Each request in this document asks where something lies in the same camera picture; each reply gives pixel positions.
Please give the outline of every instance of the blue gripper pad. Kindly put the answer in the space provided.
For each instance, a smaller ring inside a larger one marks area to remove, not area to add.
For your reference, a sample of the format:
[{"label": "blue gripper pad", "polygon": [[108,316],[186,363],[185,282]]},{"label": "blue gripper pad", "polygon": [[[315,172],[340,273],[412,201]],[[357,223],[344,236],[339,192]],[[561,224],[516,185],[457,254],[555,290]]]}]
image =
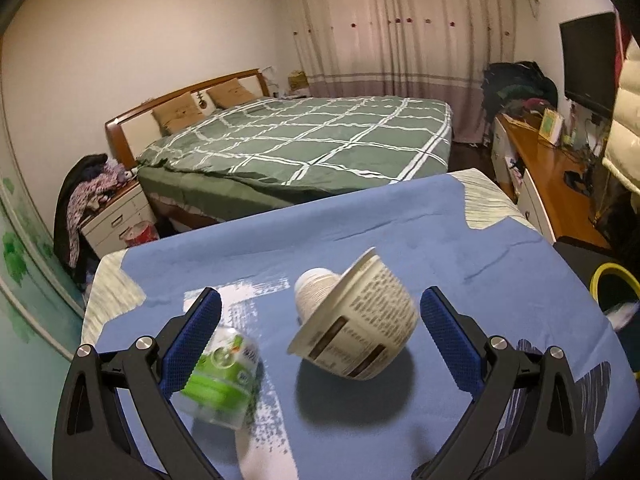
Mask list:
[{"label": "blue gripper pad", "polygon": [[172,393],[185,387],[218,326],[222,316],[220,295],[216,290],[209,289],[204,297],[198,297],[185,316],[190,318],[162,360],[162,380],[159,387],[167,399]]},{"label": "blue gripper pad", "polygon": [[432,288],[422,294],[420,316],[458,388],[477,399],[484,388],[482,358],[447,305]]}]

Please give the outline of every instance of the wooden headboard frame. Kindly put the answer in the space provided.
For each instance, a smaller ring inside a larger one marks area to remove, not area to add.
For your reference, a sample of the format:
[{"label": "wooden headboard frame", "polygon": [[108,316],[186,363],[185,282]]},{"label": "wooden headboard frame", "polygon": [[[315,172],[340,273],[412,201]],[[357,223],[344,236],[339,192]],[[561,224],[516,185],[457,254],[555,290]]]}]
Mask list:
[{"label": "wooden headboard frame", "polygon": [[260,83],[260,88],[262,89],[262,94],[265,97],[269,97],[269,88],[267,87],[267,83],[264,80],[264,76],[260,73],[257,68],[252,70],[245,70],[244,72],[236,72],[235,74],[223,75],[217,77],[215,79],[209,79],[208,81],[203,81],[201,83],[196,83],[195,85],[187,86],[185,88],[181,88],[176,90],[175,92],[171,92],[170,94],[163,95],[162,97],[157,97],[155,99],[151,99],[146,103],[142,103],[140,106],[136,106],[132,110],[128,112],[124,112],[117,117],[114,117],[112,120],[107,121],[104,124],[104,129],[107,133],[107,140],[109,141],[109,145],[111,147],[111,151],[113,152],[113,156],[116,158],[118,162],[124,164],[124,167],[130,170],[135,167],[136,159],[131,153],[131,149],[129,147],[129,143],[127,142],[127,137],[124,135],[124,131],[122,129],[122,123],[129,121],[135,117],[138,117],[142,114],[145,114],[151,111],[158,105],[170,101],[176,97],[180,97],[182,94],[186,92],[192,93],[197,92],[199,90],[204,90],[207,88],[211,88],[212,86],[218,85],[220,83],[224,83],[226,81],[231,81],[232,79],[244,79],[247,77],[257,77],[258,82]]}]

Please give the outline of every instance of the pile of clothes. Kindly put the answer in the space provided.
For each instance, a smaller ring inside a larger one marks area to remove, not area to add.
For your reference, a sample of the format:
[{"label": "pile of clothes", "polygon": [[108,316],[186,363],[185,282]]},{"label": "pile of clothes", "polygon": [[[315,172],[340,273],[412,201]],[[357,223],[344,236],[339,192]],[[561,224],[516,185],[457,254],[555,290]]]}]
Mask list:
[{"label": "pile of clothes", "polygon": [[482,108],[489,124],[503,111],[519,118],[531,109],[558,108],[558,88],[533,61],[492,63],[484,71],[482,92]]},{"label": "pile of clothes", "polygon": [[97,260],[79,235],[79,225],[132,178],[130,171],[105,153],[84,156],[65,177],[56,205],[53,249],[78,285],[85,283],[88,261]]}]

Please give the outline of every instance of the brown pillow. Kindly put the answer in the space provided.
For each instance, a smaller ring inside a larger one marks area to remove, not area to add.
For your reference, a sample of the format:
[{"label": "brown pillow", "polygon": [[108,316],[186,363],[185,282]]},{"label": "brown pillow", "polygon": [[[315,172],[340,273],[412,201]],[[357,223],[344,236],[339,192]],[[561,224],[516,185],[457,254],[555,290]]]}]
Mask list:
[{"label": "brown pillow", "polygon": [[255,101],[258,96],[249,92],[240,84],[238,78],[213,86],[207,90],[207,94],[216,106],[220,108],[231,108],[232,106],[243,105],[249,101]]},{"label": "brown pillow", "polygon": [[152,114],[160,128],[169,134],[177,133],[205,118],[188,92],[158,105]]}]

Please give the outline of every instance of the red container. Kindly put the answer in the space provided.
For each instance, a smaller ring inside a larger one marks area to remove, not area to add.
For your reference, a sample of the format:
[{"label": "red container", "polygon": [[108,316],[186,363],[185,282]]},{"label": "red container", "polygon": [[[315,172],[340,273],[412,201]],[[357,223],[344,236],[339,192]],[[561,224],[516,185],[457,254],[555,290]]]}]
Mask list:
[{"label": "red container", "polygon": [[159,239],[156,227],[147,221],[135,224],[120,236],[120,240],[124,241],[127,247],[135,247]]}]

